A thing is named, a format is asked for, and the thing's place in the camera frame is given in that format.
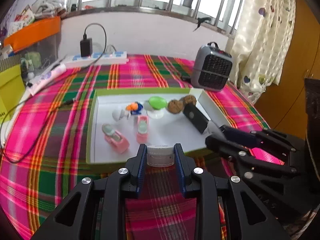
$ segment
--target white jar lid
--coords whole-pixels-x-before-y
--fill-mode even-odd
[[[167,145],[151,145],[147,146],[147,153],[150,155],[171,155],[173,154],[173,146]]]

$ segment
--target charging cable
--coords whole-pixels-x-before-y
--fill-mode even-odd
[[[106,49],[107,49],[107,33],[106,33],[106,30],[104,29],[104,27],[103,27],[101,24],[99,24],[99,23],[91,23],[91,24],[89,24],[89,25],[85,28],[85,30],[84,30],[84,36],[86,36],[86,33],[85,33],[85,32],[86,32],[87,28],[88,28],[89,26],[91,26],[91,25],[98,25],[98,26],[101,26],[101,28],[103,29],[104,35],[105,35],[104,50],[103,50],[103,52],[101,53],[101,55],[100,55],[96,60],[94,60],[94,61],[91,62],[89,65],[85,66],[84,68],[80,68],[80,69],[79,69],[77,72],[75,72],[74,74],[77,74],[77,73],[80,72],[81,70],[87,69],[87,68],[91,67],[92,65],[94,65],[95,63],[97,63],[98,60],[101,59],[101,57],[102,57],[102,56],[105,54],[105,52],[106,52]],[[57,84],[57,83],[65,80],[67,77],[68,77],[68,76],[65,76],[65,77],[63,77],[63,78],[61,78],[61,79],[59,79],[59,80],[56,80],[55,82],[49,83],[47,86],[44,86],[42,89],[40,89],[40,90],[38,91],[38,93],[42,92],[43,90],[47,89],[48,87],[50,87],[50,86],[52,86],[52,85],[55,85],[55,84]],[[3,119],[2,122],[1,122],[0,134],[1,134],[2,126],[3,126],[3,124],[4,124],[4,120],[6,120],[7,116],[8,116],[14,109],[16,109],[18,106],[20,106],[20,105],[28,102],[31,98],[32,98],[32,97],[28,97],[26,100],[18,103],[17,105],[15,105],[13,108],[11,108],[11,109],[7,112],[7,114],[5,115],[4,119]],[[45,121],[44,121],[44,124],[42,125],[42,127],[41,127],[41,129],[40,129],[39,134],[37,135],[36,140],[33,142],[33,144],[31,145],[31,147],[29,148],[29,150],[28,150],[25,154],[23,154],[23,156],[22,156],[20,159],[18,159],[18,160],[12,160],[11,158],[9,158],[9,157],[5,154],[5,150],[4,150],[4,148],[3,148],[3,145],[2,145],[1,140],[0,140],[0,155],[3,155],[3,156],[7,159],[7,161],[8,161],[9,163],[12,163],[12,164],[16,164],[16,163],[21,162],[23,159],[25,159],[25,158],[30,154],[30,152],[32,151],[32,149],[36,146],[36,144],[37,144],[37,142],[38,142],[38,140],[39,140],[39,138],[40,138],[40,136],[41,136],[44,128],[45,128],[45,127],[47,126],[47,124],[48,124],[49,118],[51,117],[52,113],[54,113],[55,111],[59,110],[59,109],[60,109],[61,107],[63,107],[63,106],[68,106],[68,105],[73,104],[75,101],[76,101],[75,99],[73,99],[73,100],[68,100],[68,101],[62,103],[60,106],[57,106],[56,108],[54,108],[52,111],[49,112],[47,118],[46,118]]]

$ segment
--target plastic bag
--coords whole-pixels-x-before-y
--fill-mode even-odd
[[[67,14],[67,0],[36,0],[31,10],[36,19],[63,17]]]

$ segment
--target toothpaste tube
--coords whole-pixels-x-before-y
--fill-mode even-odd
[[[34,96],[36,93],[39,92],[44,86],[49,84],[52,80],[57,78],[58,76],[62,75],[67,71],[66,65],[61,64],[48,72],[47,74],[43,74],[40,76],[40,80],[37,83],[34,83],[32,87],[28,88],[30,94]]]

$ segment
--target gray heater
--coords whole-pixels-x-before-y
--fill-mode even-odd
[[[229,78],[231,68],[231,55],[220,50],[217,43],[209,42],[198,51],[191,75],[191,84],[195,88],[220,91]]]

